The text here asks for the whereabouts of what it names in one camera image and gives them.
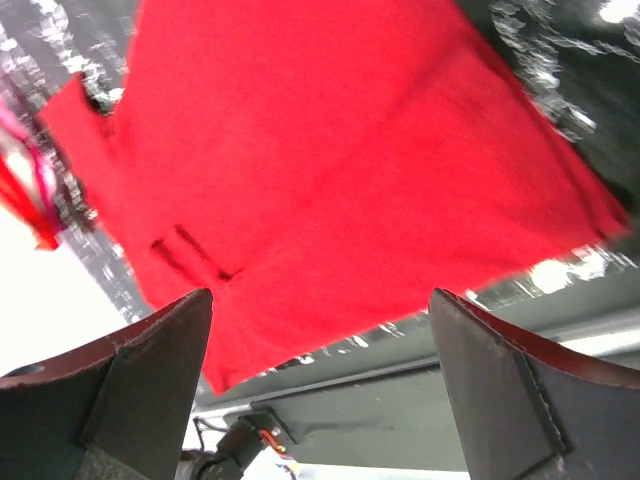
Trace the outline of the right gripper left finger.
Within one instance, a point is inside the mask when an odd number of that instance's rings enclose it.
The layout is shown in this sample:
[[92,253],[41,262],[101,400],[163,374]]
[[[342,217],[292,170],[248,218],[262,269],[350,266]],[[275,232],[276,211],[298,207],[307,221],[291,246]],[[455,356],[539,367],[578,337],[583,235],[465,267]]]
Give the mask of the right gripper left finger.
[[4,479],[171,479],[212,318],[195,290],[1,379]]

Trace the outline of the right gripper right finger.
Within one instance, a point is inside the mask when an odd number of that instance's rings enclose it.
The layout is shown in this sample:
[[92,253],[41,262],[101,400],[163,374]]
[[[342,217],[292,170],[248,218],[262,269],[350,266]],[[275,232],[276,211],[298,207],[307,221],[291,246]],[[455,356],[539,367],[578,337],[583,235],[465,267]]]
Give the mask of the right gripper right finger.
[[441,289],[429,304],[473,479],[636,479],[639,373],[574,352]]

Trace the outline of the dark red t-shirt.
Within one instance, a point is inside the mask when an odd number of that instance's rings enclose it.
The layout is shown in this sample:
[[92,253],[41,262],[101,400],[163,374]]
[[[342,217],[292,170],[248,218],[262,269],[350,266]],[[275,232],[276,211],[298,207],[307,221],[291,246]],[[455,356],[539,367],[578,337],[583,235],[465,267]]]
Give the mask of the dark red t-shirt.
[[217,393],[629,225],[452,1],[145,1],[128,67],[40,116]]

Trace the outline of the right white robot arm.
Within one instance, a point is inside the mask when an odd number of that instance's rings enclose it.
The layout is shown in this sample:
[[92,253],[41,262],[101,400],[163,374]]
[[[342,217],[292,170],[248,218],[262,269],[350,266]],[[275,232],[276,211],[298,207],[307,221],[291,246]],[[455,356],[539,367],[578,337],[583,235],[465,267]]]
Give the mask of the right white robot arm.
[[[212,297],[1,379],[5,479],[239,479],[274,435],[239,417],[211,452],[183,449]],[[474,479],[635,479],[639,373],[571,351],[437,290],[431,328]]]

